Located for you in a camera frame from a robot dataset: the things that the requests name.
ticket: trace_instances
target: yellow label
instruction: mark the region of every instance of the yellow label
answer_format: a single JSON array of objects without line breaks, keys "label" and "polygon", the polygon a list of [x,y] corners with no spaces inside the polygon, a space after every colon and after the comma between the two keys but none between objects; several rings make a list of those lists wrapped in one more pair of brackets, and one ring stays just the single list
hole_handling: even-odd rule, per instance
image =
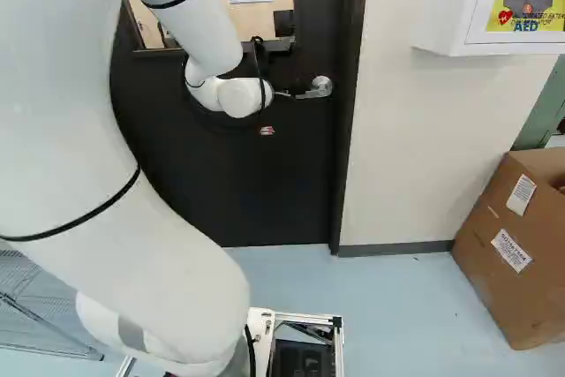
[{"label": "yellow label", "polygon": [[521,11],[512,11],[507,0],[494,0],[486,25],[489,32],[563,31],[565,26],[565,0],[553,0],[543,11],[533,11],[524,0]]}]

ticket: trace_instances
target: metal grate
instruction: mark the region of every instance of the metal grate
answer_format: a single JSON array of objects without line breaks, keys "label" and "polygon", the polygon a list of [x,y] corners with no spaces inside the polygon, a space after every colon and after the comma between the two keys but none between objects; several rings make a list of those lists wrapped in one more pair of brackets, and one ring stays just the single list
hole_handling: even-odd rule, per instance
[{"label": "metal grate", "polygon": [[16,298],[41,272],[17,251],[0,251],[0,291]]},{"label": "metal grate", "polygon": [[80,323],[75,294],[21,253],[0,251],[0,347],[102,359]]}]

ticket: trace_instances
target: baseboard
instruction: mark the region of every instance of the baseboard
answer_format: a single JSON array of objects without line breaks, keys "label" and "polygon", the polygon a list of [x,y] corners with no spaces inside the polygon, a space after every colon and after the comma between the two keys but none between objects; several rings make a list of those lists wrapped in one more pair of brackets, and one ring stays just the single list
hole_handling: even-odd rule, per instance
[{"label": "baseboard", "polygon": [[356,256],[450,252],[454,242],[455,240],[438,240],[434,242],[392,243],[389,245],[341,245],[337,256],[354,258]]}]

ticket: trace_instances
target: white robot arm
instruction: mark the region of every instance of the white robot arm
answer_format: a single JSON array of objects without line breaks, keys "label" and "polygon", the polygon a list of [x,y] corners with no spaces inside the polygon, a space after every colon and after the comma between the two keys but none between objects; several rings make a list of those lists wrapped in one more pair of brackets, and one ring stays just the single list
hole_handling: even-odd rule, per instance
[{"label": "white robot arm", "polygon": [[251,115],[273,100],[273,90],[258,79],[218,79],[239,65],[243,52],[220,0],[141,0],[189,53],[185,81],[205,108],[235,118]]},{"label": "white robot arm", "polygon": [[[242,56],[219,0],[143,1],[190,55],[186,82],[203,106],[244,117],[271,102],[257,79],[216,77]],[[120,2],[2,0],[0,238],[79,290],[79,315],[105,343],[179,377],[216,376],[241,338],[249,288],[161,200],[117,128]]]}]

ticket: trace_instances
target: floor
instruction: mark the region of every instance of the floor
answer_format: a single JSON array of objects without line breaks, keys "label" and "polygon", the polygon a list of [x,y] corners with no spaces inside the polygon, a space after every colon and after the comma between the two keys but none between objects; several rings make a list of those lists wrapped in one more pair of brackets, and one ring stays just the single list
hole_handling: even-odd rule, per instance
[{"label": "floor", "polygon": [[560,134],[551,136],[546,147],[565,147],[565,135]]},{"label": "floor", "polygon": [[[515,352],[448,253],[337,259],[327,247],[230,249],[252,303],[344,317],[348,377],[563,376],[565,345]],[[93,363],[1,351],[2,375],[113,377],[119,356]],[[132,376],[160,377],[147,365]]]}]

